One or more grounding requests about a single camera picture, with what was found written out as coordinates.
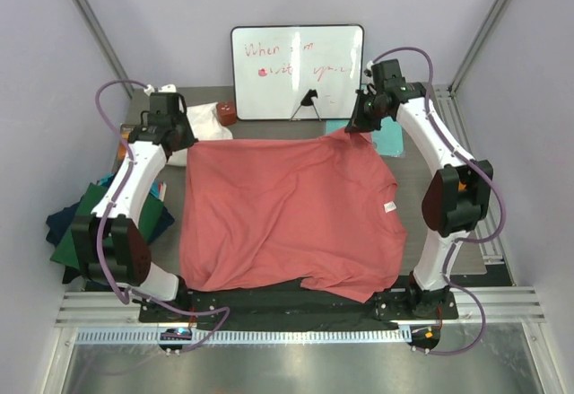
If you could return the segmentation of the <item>teal cutting board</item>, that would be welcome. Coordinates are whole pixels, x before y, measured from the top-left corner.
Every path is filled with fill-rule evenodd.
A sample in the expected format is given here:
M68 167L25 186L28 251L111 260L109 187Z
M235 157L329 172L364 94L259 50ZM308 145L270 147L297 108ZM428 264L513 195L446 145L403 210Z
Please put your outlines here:
M381 128L366 133L348 133L345 131L348 119L329 119L325 132L317 140L336 147L353 149L369 156L400 157L404 151L402 128L391 118L385 118Z

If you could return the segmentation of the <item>metal wire board stand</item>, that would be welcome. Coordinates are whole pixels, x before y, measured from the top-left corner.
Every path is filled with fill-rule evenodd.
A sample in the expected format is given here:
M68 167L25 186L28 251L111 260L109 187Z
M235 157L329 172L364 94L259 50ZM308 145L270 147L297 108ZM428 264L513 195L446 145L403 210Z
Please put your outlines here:
M297 114L300 112L302 107L311 107L316 114L317 120L321 121L317 107L315 105L315 99L318 98L318 92L316 89L309 89L300 101L300 105L292 112L290 121L296 119Z

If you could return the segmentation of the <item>white dry erase board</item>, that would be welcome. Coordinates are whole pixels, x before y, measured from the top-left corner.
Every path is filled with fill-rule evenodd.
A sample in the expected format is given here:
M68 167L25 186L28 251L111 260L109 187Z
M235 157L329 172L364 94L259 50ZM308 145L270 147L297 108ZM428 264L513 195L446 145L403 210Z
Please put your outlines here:
M359 24L238 26L230 41L238 119L290 120L309 89L322 120L352 115L363 66ZM302 107L295 120L313 119Z

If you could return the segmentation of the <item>red t shirt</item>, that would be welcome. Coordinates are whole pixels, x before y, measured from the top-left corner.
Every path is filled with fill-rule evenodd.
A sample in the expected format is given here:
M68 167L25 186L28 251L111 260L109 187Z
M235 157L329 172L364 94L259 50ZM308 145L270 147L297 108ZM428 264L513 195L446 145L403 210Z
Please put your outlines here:
M179 266L195 290L299 280L366 302L400 274L397 183L367 134L200 142L185 184Z

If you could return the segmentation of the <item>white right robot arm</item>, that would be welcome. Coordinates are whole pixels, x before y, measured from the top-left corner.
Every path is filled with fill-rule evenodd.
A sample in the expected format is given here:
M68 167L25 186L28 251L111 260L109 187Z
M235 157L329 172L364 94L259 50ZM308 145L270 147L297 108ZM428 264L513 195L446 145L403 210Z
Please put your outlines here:
M391 118L411 137L432 175L422 199L427 235L409 275L404 304L418 319L430 319L447 303L452 266L464 241L487 215L493 168L478 162L454 138L423 83L409 83L397 60L369 63L369 83L356 92L348 133L379 130Z

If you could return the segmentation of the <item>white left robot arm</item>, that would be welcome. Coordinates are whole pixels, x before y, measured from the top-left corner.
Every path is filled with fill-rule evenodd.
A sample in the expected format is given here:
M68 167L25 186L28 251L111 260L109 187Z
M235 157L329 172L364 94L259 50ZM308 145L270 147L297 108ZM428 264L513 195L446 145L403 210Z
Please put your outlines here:
M77 215L71 234L82 277L108 285L121 302L128 291L160 301L173 321L190 312L185 282L152 262L140 232L144 203L153 182L175 152L197 141L187 118L185 99L173 84L147 89L149 109L122 138L126 154L104 197L87 215Z

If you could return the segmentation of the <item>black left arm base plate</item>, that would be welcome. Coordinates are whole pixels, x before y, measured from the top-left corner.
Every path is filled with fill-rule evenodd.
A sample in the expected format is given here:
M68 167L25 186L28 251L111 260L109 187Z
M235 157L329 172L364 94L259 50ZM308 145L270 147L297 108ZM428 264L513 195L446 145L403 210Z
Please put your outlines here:
M179 288L175 298L164 301L151 297L139 291L134 292L134 303L140 305L140 322L191 322L198 324L211 324L216 321L225 321L229 317L228 308L214 308L201 305L194 295L186 288Z

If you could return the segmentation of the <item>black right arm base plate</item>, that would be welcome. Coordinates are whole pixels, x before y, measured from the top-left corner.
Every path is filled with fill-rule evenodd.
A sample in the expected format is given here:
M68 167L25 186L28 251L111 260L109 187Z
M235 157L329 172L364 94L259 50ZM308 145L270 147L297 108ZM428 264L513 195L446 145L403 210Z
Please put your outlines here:
M454 294L448 287L436 291L414 289L376 293L375 314L379 320L456 320L459 316Z

